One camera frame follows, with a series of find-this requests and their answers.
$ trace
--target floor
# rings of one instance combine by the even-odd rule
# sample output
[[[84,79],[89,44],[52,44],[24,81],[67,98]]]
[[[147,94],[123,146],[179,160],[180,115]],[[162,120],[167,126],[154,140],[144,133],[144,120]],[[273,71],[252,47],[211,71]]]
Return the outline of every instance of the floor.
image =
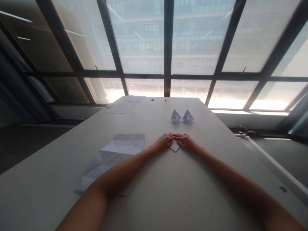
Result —
[[[70,128],[10,126],[0,129],[0,174],[57,139]]]

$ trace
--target forearm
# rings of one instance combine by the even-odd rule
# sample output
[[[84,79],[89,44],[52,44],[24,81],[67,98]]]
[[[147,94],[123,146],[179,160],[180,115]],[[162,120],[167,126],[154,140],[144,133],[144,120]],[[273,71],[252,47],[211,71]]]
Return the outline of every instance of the forearm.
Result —
[[[263,224],[273,216],[294,220],[267,192],[246,176],[200,148],[197,155],[212,169],[231,193]]]
[[[157,151],[152,146],[115,165],[100,176],[89,190],[97,190],[111,199],[130,183],[136,173]]]

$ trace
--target right hand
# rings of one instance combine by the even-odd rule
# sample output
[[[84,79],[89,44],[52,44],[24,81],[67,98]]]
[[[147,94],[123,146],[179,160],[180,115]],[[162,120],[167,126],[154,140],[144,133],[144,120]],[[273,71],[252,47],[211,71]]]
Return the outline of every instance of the right hand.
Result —
[[[176,140],[181,140],[184,143],[181,143],[180,141],[177,141],[176,143],[183,148],[187,152],[191,152],[194,154],[197,154],[201,151],[202,147],[200,147],[189,135],[187,134],[176,134],[175,135]]]

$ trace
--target left hand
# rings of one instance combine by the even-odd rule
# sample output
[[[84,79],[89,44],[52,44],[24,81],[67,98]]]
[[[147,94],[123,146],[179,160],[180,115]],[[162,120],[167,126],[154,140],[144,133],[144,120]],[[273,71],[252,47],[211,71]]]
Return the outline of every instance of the left hand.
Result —
[[[161,152],[170,147],[175,135],[172,133],[165,133],[159,137],[155,143],[151,146],[156,152]]]

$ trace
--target window frame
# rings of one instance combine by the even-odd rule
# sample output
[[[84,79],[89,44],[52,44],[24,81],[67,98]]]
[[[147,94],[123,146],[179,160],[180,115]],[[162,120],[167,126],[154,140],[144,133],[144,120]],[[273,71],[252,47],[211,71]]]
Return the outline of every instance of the window frame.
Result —
[[[69,40],[67,33],[64,31],[64,27],[61,23],[56,9],[51,0],[36,0],[41,12],[43,13],[49,27],[51,28],[54,36],[56,37],[65,57],[67,58],[73,72],[71,73],[55,73],[55,72],[40,72],[36,68],[35,64],[31,62],[27,54],[19,46],[16,39],[5,27],[0,20],[0,29],[4,32],[7,38],[11,41],[17,51],[21,54],[28,66],[32,69],[31,72],[25,72],[26,76],[33,76],[37,78],[46,87],[48,92],[54,98],[54,102],[50,104],[68,104],[61,102],[52,89],[48,86],[44,77],[77,77],[83,91],[89,99],[91,106],[105,106],[104,104],[96,104],[95,100],[84,81],[85,77],[89,78],[120,78],[124,93],[128,95],[128,88],[126,86],[125,79],[164,79],[164,96],[170,97],[171,80],[172,79],[187,79],[187,80],[211,80],[210,88],[206,98],[205,105],[208,106],[211,99],[215,84],[217,80],[229,80],[229,81],[258,81],[256,88],[252,92],[250,98],[245,104],[243,109],[228,109],[228,108],[211,108],[212,110],[236,110],[236,111],[258,111],[250,110],[250,107],[254,100],[257,98],[262,88],[268,81],[286,81],[286,82],[308,82],[307,77],[272,77],[272,73],[276,69],[277,65],[300,33],[301,29],[308,21],[308,1],[302,1],[298,8],[295,10],[291,20],[265,63],[263,69],[259,73],[236,73],[236,72],[222,72],[223,65],[228,55],[237,25],[241,18],[246,0],[236,0],[234,10],[231,15],[229,26],[224,38],[221,53],[218,58],[218,62],[213,75],[187,75],[187,74],[174,74],[171,75],[171,58],[172,58],[172,42],[173,42],[173,16],[174,16],[174,0],[164,1],[164,74],[124,74],[116,39],[114,36],[111,19],[109,17],[109,11],[106,0],[97,0],[98,8],[102,17],[102,21],[107,34],[107,39],[111,48],[111,53],[114,59],[115,71],[103,71],[103,70],[85,70],[78,56]],[[285,110],[260,110],[270,112],[289,112],[291,108],[297,103],[297,101],[308,92],[308,87],[305,87],[297,97],[286,107]]]

